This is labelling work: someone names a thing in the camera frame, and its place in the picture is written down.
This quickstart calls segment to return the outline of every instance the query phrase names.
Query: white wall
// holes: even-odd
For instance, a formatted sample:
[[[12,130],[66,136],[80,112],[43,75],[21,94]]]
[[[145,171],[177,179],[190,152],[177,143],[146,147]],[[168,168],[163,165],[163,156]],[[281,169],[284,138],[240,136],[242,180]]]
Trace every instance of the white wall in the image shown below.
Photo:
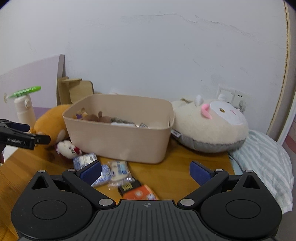
[[[62,53],[67,76],[103,93],[172,101],[224,85],[252,95],[249,126],[266,132],[286,39],[281,0],[11,0],[0,10],[0,74]]]

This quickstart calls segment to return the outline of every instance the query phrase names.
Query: white bottle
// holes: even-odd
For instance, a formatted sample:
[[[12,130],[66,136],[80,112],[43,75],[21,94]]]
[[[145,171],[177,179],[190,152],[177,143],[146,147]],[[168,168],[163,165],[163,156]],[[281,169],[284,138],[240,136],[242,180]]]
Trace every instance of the white bottle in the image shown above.
[[[36,116],[33,110],[31,97],[29,95],[24,95],[15,98],[15,108],[17,110],[19,123],[28,124],[31,128],[34,127]]]

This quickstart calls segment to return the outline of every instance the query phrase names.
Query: striped pillow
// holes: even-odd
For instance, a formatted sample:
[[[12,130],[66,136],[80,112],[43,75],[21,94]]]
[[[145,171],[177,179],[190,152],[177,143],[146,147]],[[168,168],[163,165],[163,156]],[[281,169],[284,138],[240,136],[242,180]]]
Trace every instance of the striped pillow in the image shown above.
[[[282,146],[259,131],[249,130],[249,136],[242,147],[228,154],[242,171],[250,169],[256,172],[283,213],[292,210],[292,164]]]

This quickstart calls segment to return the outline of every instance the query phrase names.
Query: beige plastic bin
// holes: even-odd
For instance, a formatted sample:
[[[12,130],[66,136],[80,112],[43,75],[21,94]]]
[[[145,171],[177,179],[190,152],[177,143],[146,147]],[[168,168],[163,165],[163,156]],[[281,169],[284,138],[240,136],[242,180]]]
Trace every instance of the beige plastic bin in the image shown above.
[[[114,126],[72,117],[81,108],[88,114],[118,117],[149,128]],[[82,151],[112,159],[159,163],[164,159],[174,124],[169,101],[148,97],[93,94],[63,113],[72,143]]]

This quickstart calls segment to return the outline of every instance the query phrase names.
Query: sheep plush pillow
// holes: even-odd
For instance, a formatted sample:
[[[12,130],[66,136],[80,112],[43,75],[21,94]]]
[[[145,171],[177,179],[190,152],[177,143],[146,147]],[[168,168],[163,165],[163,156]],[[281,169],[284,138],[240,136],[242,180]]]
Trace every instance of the sheep plush pillow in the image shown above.
[[[218,99],[172,102],[175,111],[173,136],[183,145],[201,152],[216,153],[240,147],[248,136],[244,115]]]

